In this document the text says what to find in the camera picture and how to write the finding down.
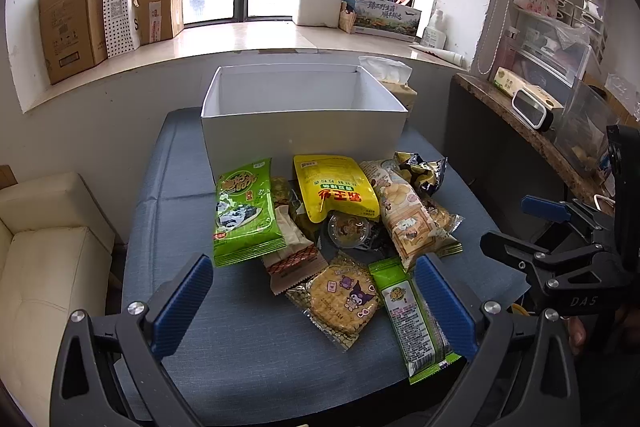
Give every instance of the yellow snack bag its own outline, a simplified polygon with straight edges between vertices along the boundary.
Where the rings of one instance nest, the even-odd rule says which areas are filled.
[[[320,223],[330,210],[378,219],[380,205],[362,169],[346,156],[293,156],[296,176],[312,223]]]

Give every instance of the blue tablecloth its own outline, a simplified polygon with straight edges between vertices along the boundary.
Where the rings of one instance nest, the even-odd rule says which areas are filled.
[[[123,307],[147,299],[194,252],[211,252],[215,192],[200,110],[167,115],[140,190],[124,275]],[[399,150],[441,158],[407,126]],[[507,305],[527,289],[524,275],[486,258],[479,239],[495,223],[447,167],[437,201],[465,220],[456,230],[464,252],[444,263],[479,298]],[[333,252],[322,246],[330,259]],[[359,253],[372,262],[370,253]],[[215,269],[213,286],[164,367],[204,425],[245,425],[299,417],[356,400],[407,378],[383,309],[341,352],[286,296],[274,296],[259,259]],[[147,419],[122,360],[118,375],[139,419]]]

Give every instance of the cream sofa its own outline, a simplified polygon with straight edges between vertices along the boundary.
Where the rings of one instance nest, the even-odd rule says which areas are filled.
[[[69,314],[104,315],[113,241],[78,174],[0,190],[0,378],[37,427]]]

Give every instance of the open box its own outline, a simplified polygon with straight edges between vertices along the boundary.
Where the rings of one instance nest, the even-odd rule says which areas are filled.
[[[202,108],[214,179],[272,158],[271,175],[292,178],[296,154],[391,158],[407,110],[360,66],[223,66]]]

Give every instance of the window sill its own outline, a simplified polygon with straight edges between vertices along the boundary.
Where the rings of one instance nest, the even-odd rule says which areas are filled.
[[[296,26],[286,21],[226,23],[187,28],[176,38],[140,46],[133,52],[108,58],[95,68],[50,86],[25,112],[55,97],[125,71],[144,66],[217,53],[309,53],[357,52],[410,58],[464,71],[440,58],[414,50],[408,42],[370,35],[349,35],[338,28]]]

